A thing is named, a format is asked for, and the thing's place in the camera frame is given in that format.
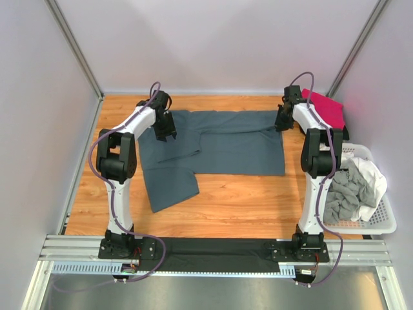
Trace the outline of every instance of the dark gray garment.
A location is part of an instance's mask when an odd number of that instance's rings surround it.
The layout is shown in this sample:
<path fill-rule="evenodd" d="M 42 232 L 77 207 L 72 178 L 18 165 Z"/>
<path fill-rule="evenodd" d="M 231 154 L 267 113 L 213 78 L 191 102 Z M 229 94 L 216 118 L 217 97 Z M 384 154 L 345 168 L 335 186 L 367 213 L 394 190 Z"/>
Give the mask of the dark gray garment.
<path fill-rule="evenodd" d="M 198 194 L 194 173 L 285 174 L 282 135 L 274 128 L 277 111 L 179 110 L 172 115 L 176 140 L 158 141 L 152 128 L 138 139 L 152 211 Z"/>
<path fill-rule="evenodd" d="M 354 162 L 347 160 L 335 173 L 328 189 L 323 221 L 326 224 L 349 221 L 360 205 L 375 207 L 374 190 Z"/>

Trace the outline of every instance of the floor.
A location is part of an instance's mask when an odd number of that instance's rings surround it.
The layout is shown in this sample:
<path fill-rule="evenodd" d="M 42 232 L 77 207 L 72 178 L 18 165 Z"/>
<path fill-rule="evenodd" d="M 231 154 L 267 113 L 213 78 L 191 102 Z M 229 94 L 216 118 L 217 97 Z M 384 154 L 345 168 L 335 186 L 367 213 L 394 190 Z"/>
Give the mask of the floor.
<path fill-rule="evenodd" d="M 147 96 L 107 96 L 94 141 L 101 129 L 120 124 L 143 99 Z M 173 96 L 172 99 L 171 110 L 191 111 L 274 110 L 281 103 L 279 96 Z M 305 196 L 305 176 L 300 166 L 303 142 L 304 135 L 298 126 L 283 133 L 285 176 L 197 174 L 200 190 L 197 196 L 155 214 L 150 209 L 138 166 L 130 189 L 135 231 L 165 237 L 291 238 Z M 102 236 L 107 225 L 105 186 L 86 164 L 66 234 Z M 326 234 L 326 238 L 335 237 Z"/>
<path fill-rule="evenodd" d="M 322 278 L 329 271 L 321 266 L 317 274 Z M 58 277 L 51 281 L 65 290 L 111 279 L 82 274 Z M 77 294 L 58 293 L 49 286 L 41 309 L 384 310 L 387 306 L 374 267 L 339 267 L 325 285 L 311 289 L 287 279 L 192 276 L 150 276 L 138 283 L 110 284 Z"/>

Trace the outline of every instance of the wooden table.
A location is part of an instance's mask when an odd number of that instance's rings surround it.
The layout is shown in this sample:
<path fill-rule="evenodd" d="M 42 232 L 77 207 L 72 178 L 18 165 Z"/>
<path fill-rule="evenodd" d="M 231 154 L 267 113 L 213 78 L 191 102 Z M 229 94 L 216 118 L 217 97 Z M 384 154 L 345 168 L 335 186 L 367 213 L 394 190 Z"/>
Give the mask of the wooden table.
<path fill-rule="evenodd" d="M 136 103 L 146 98 L 107 96 L 94 141 L 102 128 L 111 129 L 120 124 L 135 109 Z M 274 110 L 281 103 L 279 96 L 172 98 L 172 110 L 191 111 Z M 130 189 L 130 211 L 135 231 L 167 237 L 291 238 L 304 204 L 305 176 L 300 166 L 304 135 L 296 126 L 294 130 L 283 133 L 283 142 L 285 176 L 197 174 L 200 191 L 197 196 L 157 213 L 150 209 L 138 157 Z M 66 234 L 102 236 L 108 219 L 104 183 L 92 174 L 86 164 Z M 361 237 L 349 235 L 345 238 Z"/>

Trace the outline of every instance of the pink cloth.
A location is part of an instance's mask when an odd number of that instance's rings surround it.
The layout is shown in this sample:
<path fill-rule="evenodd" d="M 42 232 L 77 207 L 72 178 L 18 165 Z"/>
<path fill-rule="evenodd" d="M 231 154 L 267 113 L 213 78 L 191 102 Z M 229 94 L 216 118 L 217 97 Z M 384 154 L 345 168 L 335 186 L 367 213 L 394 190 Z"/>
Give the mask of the pink cloth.
<path fill-rule="evenodd" d="M 310 91 L 305 89 L 301 92 L 303 98 L 307 99 L 308 93 Z M 323 118 L 323 120 L 333 128 L 338 128 L 343 130 L 345 126 L 344 116 L 343 116 L 343 105 L 334 101 L 333 99 L 327 98 L 323 95 L 313 92 L 311 94 L 311 101 L 316 108 L 317 113 Z"/>

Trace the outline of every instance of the white backdrop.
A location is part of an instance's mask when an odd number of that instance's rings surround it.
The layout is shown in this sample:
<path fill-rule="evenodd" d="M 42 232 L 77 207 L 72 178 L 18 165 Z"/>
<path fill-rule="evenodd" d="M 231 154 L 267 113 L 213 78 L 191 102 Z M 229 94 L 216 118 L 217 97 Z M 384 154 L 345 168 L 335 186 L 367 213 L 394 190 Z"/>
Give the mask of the white backdrop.
<path fill-rule="evenodd" d="M 398 228 L 385 236 L 407 309 L 413 309 L 413 20 L 410 0 L 391 1 L 336 99 L 350 137 L 371 149 L 388 181 Z"/>
<path fill-rule="evenodd" d="M 0 308 L 20 309 L 97 107 L 43 0 L 0 2 Z"/>
<path fill-rule="evenodd" d="M 376 0 L 58 0 L 104 92 L 326 92 Z"/>

